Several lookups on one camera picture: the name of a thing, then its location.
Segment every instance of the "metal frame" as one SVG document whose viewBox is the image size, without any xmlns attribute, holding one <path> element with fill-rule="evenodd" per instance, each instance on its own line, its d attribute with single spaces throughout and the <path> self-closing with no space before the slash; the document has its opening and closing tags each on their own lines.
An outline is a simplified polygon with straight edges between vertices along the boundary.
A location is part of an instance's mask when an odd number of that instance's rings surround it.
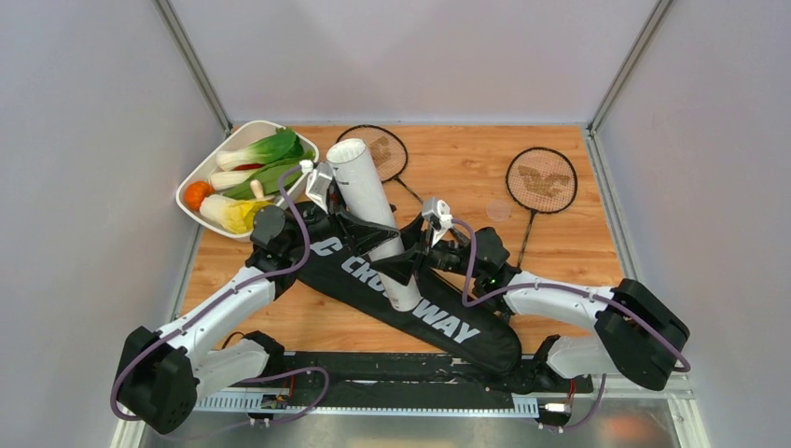
<svg viewBox="0 0 791 448">
<path fill-rule="evenodd" d="M 286 409 L 261 407 L 263 394 L 277 395 L 279 387 L 227 387 L 195 405 L 195 412 L 211 413 L 297 413 L 304 406 L 288 406 Z M 425 408 L 369 408 L 316 406 L 311 413 L 331 415 L 399 415 L 422 417 L 503 417 L 537 418 L 538 399 L 530 396 L 513 396 L 513 409 L 425 409 Z"/>
<path fill-rule="evenodd" d="M 607 114 L 609 114 L 610 109 L 613 106 L 613 103 L 618 98 L 621 89 L 623 88 L 626 81 L 629 79 L 631 75 L 631 71 L 637 65 L 638 61 L 640 61 L 640 57 L 643 55 L 643 51 L 648 46 L 648 43 L 651 41 L 651 38 L 654 37 L 654 33 L 659 28 L 659 25 L 664 19 L 665 14 L 668 11 L 668 8 L 673 4 L 673 0 L 659 0 L 655 5 L 654 9 L 651 11 L 651 14 L 648 16 L 648 20 L 645 21 L 643 25 L 643 29 L 640 30 L 640 34 L 637 36 L 637 40 L 634 41 L 634 45 L 631 46 L 629 50 L 629 54 L 626 56 L 623 64 L 620 66 L 618 70 L 618 74 L 616 75 L 615 79 L 613 79 L 613 83 L 610 85 L 610 88 L 607 90 L 607 93 L 604 95 L 602 102 L 599 104 L 599 108 L 596 109 L 596 113 L 593 114 L 593 119 L 590 121 L 590 125 L 588 129 L 592 133 L 596 133 L 599 128 L 602 127 L 602 123 L 604 119 L 607 118 Z"/>
<path fill-rule="evenodd" d="M 698 411 L 698 402 L 694 399 L 668 399 L 668 406 L 673 417 L 673 426 L 679 443 L 684 448 L 709 448 L 706 429 Z"/>
<path fill-rule="evenodd" d="M 610 182 L 612 176 L 604 160 L 598 137 L 595 134 L 591 134 L 588 130 L 583 130 L 583 136 L 585 137 L 585 146 L 588 150 L 590 165 L 593 168 L 593 176 L 596 178 L 596 186 L 599 188 L 604 212 L 607 215 L 607 224 L 610 227 L 610 233 L 618 253 L 620 269 L 625 276 L 637 279 L 639 270 L 634 257 L 631 255 L 631 239 L 624 223 L 624 218 L 620 213 L 618 198 Z"/>
<path fill-rule="evenodd" d="M 208 104 L 209 108 L 212 109 L 212 113 L 215 115 L 215 118 L 220 127 L 223 129 L 223 132 L 225 132 L 225 136 L 229 136 L 233 129 L 233 125 L 228 118 L 228 114 L 226 114 L 225 109 L 220 103 L 220 99 L 217 96 L 215 89 L 212 87 L 212 83 L 209 82 L 209 77 L 206 76 L 206 72 L 203 70 L 201 61 L 198 59 L 198 55 L 195 54 L 195 49 L 192 48 L 192 44 L 189 42 L 189 38 L 187 38 L 187 32 L 184 31 L 184 26 L 182 26 L 181 21 L 178 20 L 175 9 L 173 9 L 173 5 L 171 4 L 170 0 L 151 1 L 154 6 L 157 7 L 157 11 L 160 13 L 162 21 L 165 22 L 165 26 L 168 28 L 168 31 L 170 31 L 171 36 L 173 37 L 173 42 L 175 43 L 179 52 L 181 52 L 181 56 L 184 58 L 184 61 L 187 63 L 189 72 L 195 79 L 195 83 L 198 84 L 198 88 L 201 90 L 201 94 L 206 100 L 206 104 Z"/>
<path fill-rule="evenodd" d="M 189 253 L 187 255 L 187 260 L 184 263 L 184 271 L 181 275 L 181 284 L 179 284 L 175 296 L 171 299 L 171 303 L 173 304 L 170 317 L 171 320 L 175 320 L 179 317 L 181 305 L 184 303 L 184 297 L 187 295 L 187 286 L 189 285 L 189 280 L 192 278 L 192 269 L 195 267 L 195 258 L 198 255 L 198 249 L 201 247 L 202 236 L 203 226 L 199 224 L 198 228 L 195 230 L 194 237 L 189 242 Z"/>
<path fill-rule="evenodd" d="M 129 413 L 126 407 L 121 406 L 121 411 Z M 143 441 L 143 435 L 146 434 L 146 423 L 144 422 L 127 422 L 125 420 L 118 420 L 116 425 L 116 432 L 113 433 L 113 440 L 110 442 L 111 448 L 138 448 Z"/>
</svg>

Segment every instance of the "white bowl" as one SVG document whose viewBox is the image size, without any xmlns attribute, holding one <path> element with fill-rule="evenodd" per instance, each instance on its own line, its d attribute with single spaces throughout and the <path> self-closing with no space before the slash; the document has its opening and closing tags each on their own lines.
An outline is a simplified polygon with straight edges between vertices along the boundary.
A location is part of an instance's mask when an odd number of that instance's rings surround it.
<svg viewBox="0 0 791 448">
<path fill-rule="evenodd" d="M 208 182 L 209 176 L 212 173 L 221 171 L 217 167 L 217 164 L 215 162 L 215 155 L 217 151 L 222 149 L 225 150 L 242 149 L 243 147 L 246 147 L 247 145 L 250 145 L 251 143 L 254 143 L 264 137 L 269 137 L 270 135 L 274 135 L 275 130 L 283 127 L 284 126 L 269 121 L 264 121 L 262 119 L 256 121 L 250 121 L 249 123 L 244 124 L 235 133 L 233 133 L 230 137 L 228 137 L 219 147 L 217 147 L 217 149 L 212 151 L 212 153 L 209 154 L 209 157 L 207 157 L 204 161 L 202 161 L 201 164 L 198 165 L 198 168 L 195 168 L 195 171 L 193 171 L 189 176 L 187 176 L 187 179 L 185 179 L 184 182 L 182 182 L 181 185 L 178 186 L 178 190 L 175 193 L 175 201 L 176 203 L 178 203 L 178 206 L 181 207 L 181 209 L 184 210 L 184 213 L 186 213 L 189 217 L 195 219 L 196 221 L 198 221 L 199 224 L 201 224 L 206 229 L 209 229 L 210 231 L 215 231 L 223 236 L 227 236 L 232 240 L 242 241 L 242 242 L 250 241 L 250 233 L 252 233 L 251 231 L 249 231 L 248 233 L 238 233 L 238 234 L 231 233 L 229 231 L 226 231 L 222 227 L 216 225 L 212 221 L 205 219 L 204 217 L 201 216 L 200 213 L 190 210 L 189 207 L 187 207 L 187 205 L 184 203 L 184 199 L 183 199 L 184 190 L 194 182 L 198 182 L 200 180 Z M 312 141 L 308 140 L 302 135 L 297 134 L 297 136 L 299 137 L 299 141 L 302 143 L 302 148 L 305 151 L 309 151 L 309 150 L 313 151 L 314 154 L 313 162 L 317 162 L 319 160 L 318 147 L 316 147 L 316 145 Z M 301 175 L 299 179 L 297 179 L 297 182 L 291 185 L 291 187 L 288 189 L 287 191 L 288 196 L 292 200 L 296 200 L 299 197 L 299 195 L 301 195 L 302 192 L 305 190 L 306 182 L 307 182 L 307 175 L 305 174 Z M 275 199 L 275 204 L 277 204 L 278 207 L 282 207 L 282 208 L 286 207 L 285 200 L 279 195 Z"/>
</svg>

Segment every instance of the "white cylinder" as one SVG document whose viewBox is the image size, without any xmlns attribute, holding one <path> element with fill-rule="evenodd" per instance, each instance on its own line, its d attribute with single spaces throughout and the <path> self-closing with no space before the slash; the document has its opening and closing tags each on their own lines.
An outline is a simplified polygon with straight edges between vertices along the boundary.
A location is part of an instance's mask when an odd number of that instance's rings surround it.
<svg viewBox="0 0 791 448">
<path fill-rule="evenodd" d="M 340 194 L 349 206 L 353 215 L 365 221 L 375 222 L 397 229 L 396 219 L 390 211 L 390 203 L 384 194 L 382 182 L 376 173 L 376 166 L 371 159 L 366 142 L 359 138 L 350 138 L 336 143 L 326 153 L 326 161 L 335 171 Z M 376 249 L 368 252 L 372 261 L 384 259 L 404 253 L 404 245 L 400 238 L 394 238 Z M 415 278 L 409 280 L 407 286 L 396 280 L 379 274 L 390 304 L 397 311 L 410 311 L 418 306 L 421 300 L 420 290 Z"/>
</svg>

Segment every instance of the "wooden floor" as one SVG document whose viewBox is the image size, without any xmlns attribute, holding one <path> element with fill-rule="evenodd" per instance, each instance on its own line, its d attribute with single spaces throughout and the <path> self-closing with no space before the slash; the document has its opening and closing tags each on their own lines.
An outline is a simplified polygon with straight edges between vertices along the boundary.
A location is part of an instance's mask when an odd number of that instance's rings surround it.
<svg viewBox="0 0 791 448">
<path fill-rule="evenodd" d="M 312 140 L 322 159 L 346 127 L 303 126 L 298 133 Z M 621 278 L 616 251 L 607 229 L 590 161 L 579 128 L 573 126 L 393 126 L 409 149 L 409 166 L 402 179 L 423 198 L 438 196 L 451 212 L 473 228 L 493 226 L 516 263 L 529 213 L 507 194 L 505 175 L 511 159 L 527 147 L 551 147 L 575 166 L 579 191 L 574 203 L 551 216 L 538 215 L 522 268 L 555 280 L 584 285 L 614 285 Z M 412 220 L 420 204 L 396 182 L 384 189 L 399 225 Z M 494 222 L 486 205 L 501 200 L 511 217 Z M 250 245 L 236 243 L 211 231 L 203 233 L 182 313 L 225 285 L 243 266 Z M 447 275 L 457 285 L 463 278 Z M 549 334 L 580 336 L 585 332 L 536 316 L 515 316 L 511 326 L 520 335 L 525 353 L 532 353 Z M 436 352 L 436 348 L 297 282 L 281 299 L 258 311 L 238 330 L 258 329 L 286 350 Z"/>
</svg>

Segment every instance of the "cable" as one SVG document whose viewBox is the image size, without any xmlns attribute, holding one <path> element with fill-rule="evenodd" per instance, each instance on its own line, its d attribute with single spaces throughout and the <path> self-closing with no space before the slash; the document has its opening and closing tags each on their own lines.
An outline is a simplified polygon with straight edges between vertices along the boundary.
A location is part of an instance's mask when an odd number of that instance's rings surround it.
<svg viewBox="0 0 791 448">
<path fill-rule="evenodd" d="M 293 415 L 289 415 L 287 417 L 284 417 L 284 418 L 281 418 L 281 419 L 278 419 L 278 420 L 270 420 L 268 418 L 267 419 L 252 419 L 251 418 L 251 419 L 247 419 L 247 420 L 242 420 L 241 422 L 232 423 L 232 424 L 230 424 L 230 425 L 228 425 L 226 427 L 222 427 L 222 428 L 220 428 L 218 430 L 215 430 L 215 431 L 212 431 L 212 432 L 209 432 L 209 433 L 206 433 L 206 434 L 201 434 L 201 435 L 198 435 L 198 436 L 176 437 L 176 436 L 169 436 L 169 435 L 166 435 L 166 434 L 159 434 L 159 433 L 157 433 L 157 435 L 160 436 L 161 438 L 167 440 L 167 441 L 199 441 L 201 439 L 208 439 L 210 437 L 216 436 L 217 434 L 222 434 L 223 432 L 230 431 L 232 429 L 236 429 L 237 427 L 245 427 L 247 425 L 254 426 L 256 423 L 262 424 L 262 425 L 266 425 L 267 427 L 270 426 L 270 425 L 282 425 L 282 424 L 285 424 L 285 423 L 291 423 L 294 420 L 298 420 L 298 419 L 304 417 L 305 415 L 307 415 L 310 411 L 313 410 L 313 408 L 315 408 L 321 402 L 322 399 L 324 399 L 324 397 L 326 395 L 326 392 L 329 389 L 329 372 L 327 372 L 322 367 L 303 367 L 301 369 L 294 369 L 292 371 L 287 371 L 285 373 L 280 373 L 280 374 L 277 374 L 277 375 L 266 376 L 266 377 L 262 377 L 262 378 L 250 378 L 250 379 L 247 379 L 247 380 L 240 381 L 240 383 L 246 383 L 246 384 L 249 384 L 249 383 L 268 383 L 270 381 L 280 380 L 282 378 L 287 378 L 289 376 L 293 379 L 294 375 L 298 375 L 300 373 L 310 373 L 311 371 L 318 371 L 322 375 L 324 375 L 324 386 L 322 387 L 322 391 L 321 391 L 321 393 L 319 393 L 319 396 L 316 397 L 316 399 L 313 400 L 311 402 L 311 404 L 305 406 L 305 409 L 303 409 L 302 411 L 299 411 L 298 413 L 295 413 Z"/>
<path fill-rule="evenodd" d="M 287 385 L 287 384 L 288 384 L 288 380 L 283 381 L 283 385 L 280 386 L 280 393 L 278 393 L 277 396 L 275 397 L 276 399 L 284 396 L 284 392 L 285 392 L 285 389 L 286 389 L 285 385 Z"/>
<path fill-rule="evenodd" d="M 550 432 L 554 434 L 558 434 L 558 433 L 579 429 L 580 427 L 588 423 L 589 420 L 593 418 L 593 415 L 596 413 L 596 411 L 599 410 L 599 407 L 602 405 L 602 397 L 604 397 L 604 385 L 606 384 L 606 382 L 607 382 L 607 374 L 602 373 L 602 383 L 599 385 L 599 393 L 596 395 L 596 400 L 593 401 L 593 406 L 590 407 L 590 410 L 582 418 L 582 420 L 574 423 L 573 425 L 567 425 L 565 427 L 554 427 L 552 425 L 544 425 L 544 427 L 549 428 Z"/>
<path fill-rule="evenodd" d="M 241 334 L 242 337 L 244 337 L 244 333 L 242 333 L 241 331 L 234 331 L 228 335 L 228 338 L 223 342 L 223 346 L 221 348 L 227 347 L 228 344 L 230 343 L 230 340 L 233 339 L 233 337 L 236 336 L 237 334 Z"/>
<path fill-rule="evenodd" d="M 571 287 L 571 286 L 568 286 L 568 285 L 560 285 L 560 284 L 556 284 L 556 283 L 541 283 L 541 284 L 538 284 L 538 283 L 521 283 L 521 284 L 517 284 L 517 285 L 506 285 L 504 287 L 499 287 L 498 289 L 495 289 L 494 291 L 488 292 L 488 293 L 478 297 L 477 299 L 475 299 L 473 301 L 468 301 L 467 298 L 469 297 L 469 285 L 470 285 L 470 282 L 472 281 L 472 274 L 473 274 L 473 271 L 475 269 L 475 256 L 476 256 L 477 251 L 478 251 L 478 244 L 476 242 L 475 232 L 472 230 L 472 227 L 470 227 L 469 224 L 467 224 L 466 222 L 462 221 L 461 219 L 457 219 L 457 218 L 454 218 L 451 222 L 453 224 L 458 224 L 458 225 L 464 227 L 465 230 L 467 230 L 467 232 L 470 235 L 470 261 L 467 264 L 467 272 L 466 272 L 466 276 L 465 276 L 465 288 L 462 291 L 462 304 L 464 306 L 466 306 L 467 308 L 475 306 L 475 305 L 478 305 L 479 303 L 483 303 L 483 302 L 487 301 L 488 299 L 491 299 L 492 297 L 495 297 L 495 296 L 498 296 L 500 294 L 503 294 L 504 292 L 513 291 L 515 289 L 525 289 L 525 288 L 528 288 L 528 287 L 538 287 L 538 288 L 545 287 L 545 288 L 548 288 L 548 289 L 559 289 L 561 291 L 566 291 L 566 292 L 571 292 L 573 294 L 578 294 L 578 295 L 580 295 L 582 297 L 585 297 L 585 298 L 587 298 L 589 296 L 589 292 L 586 291 L 585 289 L 580 289 L 578 287 Z M 648 323 L 645 322 L 645 320 L 642 317 L 640 317 L 639 315 L 637 315 L 634 311 L 630 310 L 629 308 L 625 307 L 624 305 L 622 305 L 621 303 L 619 303 L 617 301 L 613 301 L 612 299 L 607 299 L 606 297 L 600 296 L 599 294 L 593 294 L 592 296 L 590 296 L 590 298 L 595 300 L 595 301 L 600 301 L 602 303 L 605 303 L 605 304 L 607 304 L 609 306 L 612 306 L 613 308 L 619 310 L 622 314 L 628 316 L 637 325 L 642 327 L 648 334 L 651 335 L 652 338 L 657 340 L 657 342 L 659 342 L 667 351 L 669 351 L 671 353 L 671 355 L 673 355 L 676 359 L 679 360 L 679 362 L 681 362 L 682 367 L 680 367 L 680 368 L 674 367 L 673 371 L 679 371 L 679 372 L 682 372 L 682 373 L 686 373 L 686 372 L 688 372 L 688 371 L 690 371 L 692 369 L 692 366 L 689 364 L 689 361 L 687 360 L 687 358 L 684 355 L 682 355 L 681 352 L 677 348 L 675 348 L 672 343 L 670 343 L 670 341 L 665 339 L 665 337 L 662 336 L 661 334 L 659 334 L 658 331 L 656 331 L 655 329 L 653 329 L 653 327 L 648 325 Z"/>
<path fill-rule="evenodd" d="M 299 259 L 299 261 L 296 264 L 294 264 L 293 266 L 290 266 L 288 268 L 280 269 L 280 270 L 277 270 L 277 271 L 272 271 L 270 273 L 262 273 L 260 275 L 254 275 L 254 276 L 248 278 L 247 280 L 239 282 L 238 285 L 236 285 L 235 287 L 229 288 L 228 290 L 226 290 L 225 292 L 220 294 L 211 303 L 206 305 L 205 308 L 203 308 L 202 310 L 197 312 L 180 329 L 175 329 L 175 330 L 171 331 L 170 333 L 168 333 L 168 334 L 166 334 L 164 336 L 160 336 L 160 338 L 158 340 L 156 340 L 154 343 L 152 343 L 151 345 L 149 345 L 148 348 L 146 348 L 145 350 L 140 352 L 140 354 L 138 354 L 132 360 L 132 362 L 130 362 L 121 371 L 121 373 L 118 375 L 118 378 L 116 378 L 116 381 L 113 382 L 113 388 L 112 388 L 112 390 L 110 392 L 110 409 L 113 411 L 113 414 L 116 417 L 120 418 L 121 420 L 128 421 L 128 422 L 136 422 L 136 421 L 140 420 L 140 417 L 138 417 L 136 415 L 129 415 L 129 414 L 126 414 L 126 413 L 121 411 L 121 409 L 118 407 L 118 391 L 120 390 L 121 385 L 126 380 L 127 376 L 129 376 L 130 372 L 132 372 L 132 370 L 134 370 L 134 368 L 136 368 L 138 366 L 138 364 L 140 364 L 143 361 L 143 359 L 146 359 L 146 357 L 148 355 L 150 355 L 152 352 L 154 352 L 155 350 L 157 350 L 158 348 L 160 348 L 161 346 L 163 346 L 164 344 L 166 344 L 167 342 L 169 342 L 170 340 L 172 340 L 173 338 L 175 338 L 179 334 L 181 334 L 181 333 L 185 332 L 186 330 L 191 329 L 192 327 L 194 327 L 205 315 L 209 314 L 212 310 L 214 310 L 217 307 L 217 305 L 222 303 L 222 301 L 224 301 L 225 299 L 227 299 L 231 295 L 236 294 L 236 292 L 240 288 L 246 287 L 246 286 L 248 286 L 248 285 L 250 285 L 252 283 L 258 282 L 260 280 L 265 280 L 267 278 L 271 278 L 271 277 L 274 277 L 274 276 L 277 276 L 277 275 L 283 275 L 283 274 L 296 272 L 302 266 L 304 266 L 305 263 L 308 262 L 308 257 L 311 254 L 311 238 L 310 238 L 310 234 L 308 233 L 308 228 L 305 225 L 305 221 L 302 219 L 302 216 L 299 214 L 299 210 L 297 209 L 297 205 L 294 204 L 294 201 L 291 199 L 290 196 L 288 196 L 288 193 L 285 191 L 285 186 L 284 186 L 284 182 L 287 179 L 287 177 L 292 175 L 293 173 L 296 173 L 297 171 L 300 171 L 300 170 L 301 170 L 301 166 L 298 165 L 298 166 L 295 166 L 294 168 L 286 171 L 285 173 L 283 173 L 277 179 L 277 187 L 280 190 L 280 194 L 283 197 L 286 205 L 288 205 L 288 208 L 291 210 L 291 213 L 294 215 L 294 218 L 297 221 L 297 224 L 299 225 L 299 229 L 302 232 L 302 240 L 303 240 L 303 243 L 305 244 L 305 252 L 302 254 L 302 258 Z"/>
<path fill-rule="evenodd" d="M 574 380 L 569 380 L 569 391 L 566 394 L 566 399 L 563 401 L 564 403 L 568 403 L 569 407 L 574 407 L 574 394 L 576 392 L 576 385 Z"/>
</svg>

